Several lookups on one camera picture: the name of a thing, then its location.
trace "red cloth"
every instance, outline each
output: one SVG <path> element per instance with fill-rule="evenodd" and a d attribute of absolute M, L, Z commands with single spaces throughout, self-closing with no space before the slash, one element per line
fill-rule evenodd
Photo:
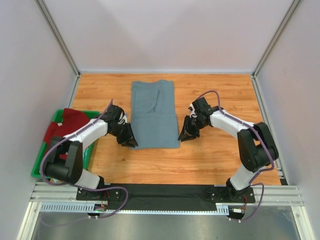
<path fill-rule="evenodd" d="M 63 137 L 67 134 L 71 134 L 90 121 L 90 118 L 87 117 L 87 115 L 82 111 L 74 110 L 71 108 L 63 109 L 62 118 L 63 120 L 61 126 L 58 125 L 58 122 L 53 121 L 46 130 L 44 141 L 48 147 L 51 139 L 54 136 Z"/>

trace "white wall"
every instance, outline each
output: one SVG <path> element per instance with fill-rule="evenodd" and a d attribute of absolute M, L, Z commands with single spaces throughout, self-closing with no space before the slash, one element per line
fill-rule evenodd
<path fill-rule="evenodd" d="M 82 72 L 252 72 L 292 0 L 45 0 Z"/>
<path fill-rule="evenodd" d="M 0 33 L 0 238 L 13 240 L 44 134 L 76 78 L 34 0 L 0 1 Z"/>
<path fill-rule="evenodd" d="M 304 0 L 258 82 L 282 154 L 320 239 L 320 1 Z"/>

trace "green plastic bin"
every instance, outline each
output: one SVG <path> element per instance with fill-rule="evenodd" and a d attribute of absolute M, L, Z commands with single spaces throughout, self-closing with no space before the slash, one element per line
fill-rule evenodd
<path fill-rule="evenodd" d="M 63 121 L 63 117 L 62 117 L 63 112 L 64 112 L 63 109 L 59 109 L 58 111 L 56 111 L 56 113 L 52 119 L 52 122 L 61 123 Z M 85 115 L 87 115 L 90 119 L 92 119 L 93 117 L 100 114 L 99 111 L 81 111 L 81 112 L 85 113 Z M 87 147 L 87 149 L 83 152 L 83 168 L 86 170 L 88 169 L 88 165 L 89 165 L 89 161 L 90 161 L 93 147 L 94 147 L 94 143 L 91 144 L 89 147 Z M 46 149 L 47 149 L 47 144 L 45 142 L 43 142 L 41 149 L 40 149 L 40 152 L 39 152 L 39 154 L 35 160 L 35 163 L 33 165 L 32 172 L 31 172 L 31 176 L 33 176 L 35 178 L 41 178 L 40 164 L 41 164 L 42 159 L 45 156 Z"/>

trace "wooden table surface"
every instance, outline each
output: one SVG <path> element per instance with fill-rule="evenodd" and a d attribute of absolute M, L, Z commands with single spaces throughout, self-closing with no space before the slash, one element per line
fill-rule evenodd
<path fill-rule="evenodd" d="M 200 94 L 216 90 L 221 106 L 240 119 L 262 121 L 248 74 L 82 74 L 73 102 L 76 110 L 102 112 L 110 99 L 131 115 L 133 81 L 174 83 L 175 111 L 181 130 L 188 107 Z M 213 107 L 214 93 L 205 96 Z M 89 171 L 108 183 L 133 184 L 225 184 L 240 166 L 237 140 L 218 128 L 205 127 L 200 138 L 182 142 L 176 149 L 131 150 L 117 144 L 112 135 L 95 145 Z M 265 172 L 256 181 L 280 185 L 277 170 Z"/>

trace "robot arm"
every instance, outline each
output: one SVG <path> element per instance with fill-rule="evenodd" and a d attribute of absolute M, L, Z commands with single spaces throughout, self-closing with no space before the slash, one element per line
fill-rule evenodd
<path fill-rule="evenodd" d="M 234 116 L 227 116 L 227 111 L 219 110 L 218 106 L 211 107 L 204 97 L 195 100 L 189 107 L 190 116 L 185 116 L 184 124 L 179 136 L 181 142 L 200 137 L 200 129 L 206 126 L 219 128 L 238 140 L 241 166 L 234 176 L 227 181 L 227 187 L 233 191 L 241 191 L 250 185 L 255 174 L 270 164 L 270 160 L 261 144 L 256 145 L 256 136 L 247 126 L 258 131 L 273 160 L 279 157 L 275 142 L 268 126 L 264 122 L 254 124 L 243 121 Z"/>
<path fill-rule="evenodd" d="M 107 134 L 115 136 L 117 143 L 124 147 L 138 146 L 131 124 L 128 123 L 126 114 L 121 107 L 110 105 L 100 119 L 91 119 L 81 129 L 84 131 L 52 151 L 44 164 L 44 174 L 65 183 L 88 189 L 102 188 L 104 179 L 83 169 L 83 151 L 94 141 Z M 75 132 L 63 137 L 53 137 L 49 148 L 74 134 Z M 67 155 L 66 160 L 62 159 L 61 155 Z"/>

